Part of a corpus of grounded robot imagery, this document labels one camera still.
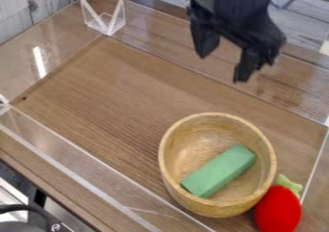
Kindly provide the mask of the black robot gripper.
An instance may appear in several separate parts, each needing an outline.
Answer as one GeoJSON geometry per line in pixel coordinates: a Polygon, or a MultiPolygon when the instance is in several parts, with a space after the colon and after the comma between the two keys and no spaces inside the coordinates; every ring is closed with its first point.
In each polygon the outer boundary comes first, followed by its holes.
{"type": "Polygon", "coordinates": [[[254,71],[273,64],[286,36],[269,15],[273,0],[188,0],[194,49],[204,59],[228,39],[242,48],[232,82],[246,82],[254,71]]]}

